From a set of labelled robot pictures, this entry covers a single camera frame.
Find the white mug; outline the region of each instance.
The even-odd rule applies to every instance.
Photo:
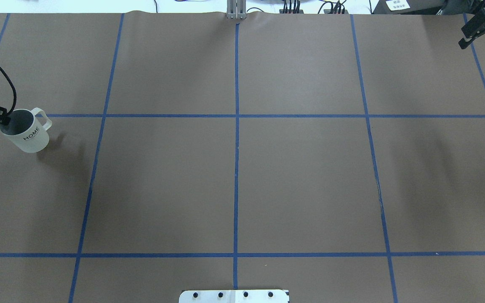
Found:
[[[39,113],[46,119],[44,125],[41,125],[37,117],[35,117]],[[39,152],[50,142],[50,137],[46,131],[52,126],[52,120],[48,119],[42,109],[38,107],[30,111],[27,109],[15,109],[10,113],[9,117],[10,122],[8,125],[0,124],[0,131],[24,152]]]

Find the horizontal blue line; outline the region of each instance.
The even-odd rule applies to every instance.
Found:
[[[232,258],[226,253],[5,253],[0,258]],[[435,257],[444,255],[485,255],[485,251],[423,251],[391,252],[392,257]],[[387,257],[386,252],[247,252],[238,253],[240,258],[304,258],[304,257]]]
[[[102,117],[102,114],[49,114],[48,117]],[[235,114],[107,114],[106,117],[235,118]],[[241,114],[240,118],[365,118],[364,114]],[[485,115],[370,114],[370,118],[485,118]]]

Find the white label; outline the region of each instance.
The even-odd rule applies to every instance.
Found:
[[[410,8],[407,0],[388,0],[386,2],[386,5],[389,6],[389,9],[391,11],[406,10]]]

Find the white metal bracket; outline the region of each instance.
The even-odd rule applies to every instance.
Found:
[[[227,0],[228,19],[246,19],[246,0]]]
[[[183,291],[179,296],[179,303],[289,303],[289,291]]]

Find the mug handle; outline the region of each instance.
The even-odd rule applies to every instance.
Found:
[[[40,113],[40,115],[42,115],[42,117],[46,119],[46,123],[42,125],[42,128],[44,128],[44,130],[48,130],[52,126],[52,120],[48,119],[48,116],[46,116],[46,113],[42,109],[35,107],[31,110],[31,113],[33,114],[33,117]]]

